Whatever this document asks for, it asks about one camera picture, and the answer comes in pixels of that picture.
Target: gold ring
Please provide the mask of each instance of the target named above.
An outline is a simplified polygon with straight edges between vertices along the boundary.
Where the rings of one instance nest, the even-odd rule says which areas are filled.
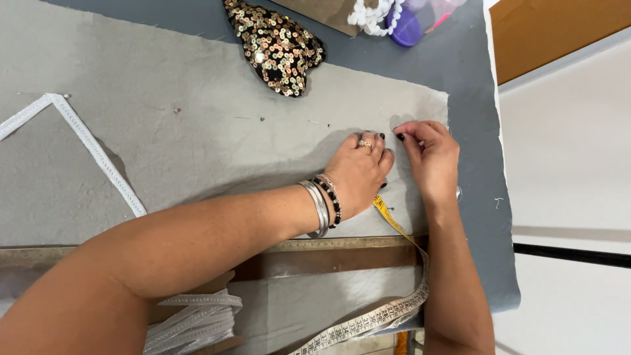
[[[359,147],[366,147],[368,148],[371,152],[372,152],[372,144],[370,144],[369,141],[365,141],[365,140],[360,140],[357,145]]]

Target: purple container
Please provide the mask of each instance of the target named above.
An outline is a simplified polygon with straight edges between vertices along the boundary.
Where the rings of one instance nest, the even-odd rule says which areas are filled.
[[[392,15],[394,14],[394,6],[390,9],[386,17],[386,26],[390,27]],[[417,44],[425,34],[421,31],[421,24],[418,18],[407,7],[403,6],[401,18],[396,21],[396,28],[392,30],[390,38],[400,46],[412,47]]]

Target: sequined fabric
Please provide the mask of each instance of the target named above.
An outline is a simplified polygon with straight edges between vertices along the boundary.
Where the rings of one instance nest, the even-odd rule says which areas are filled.
[[[230,24],[243,42],[245,60],[265,83],[289,97],[307,88],[307,68],[326,57],[321,40],[287,16],[241,0],[224,0]]]

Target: tape measure numbers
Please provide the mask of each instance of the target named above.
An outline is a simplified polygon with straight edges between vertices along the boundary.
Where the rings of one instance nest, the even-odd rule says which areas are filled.
[[[325,347],[343,342],[344,340],[356,337],[362,333],[368,332],[369,330],[376,329],[377,327],[381,327],[389,323],[392,324],[388,327],[394,327],[398,325],[396,320],[416,311],[429,296],[429,257],[394,220],[388,212],[386,204],[379,195],[375,195],[375,199],[372,204],[377,208],[386,221],[390,223],[392,228],[395,228],[420,251],[423,258],[423,275],[421,277],[420,285],[408,297],[397,299],[377,308],[376,310],[323,330],[320,334],[316,335],[313,339],[309,340],[306,344],[291,352],[289,355],[313,355]]]

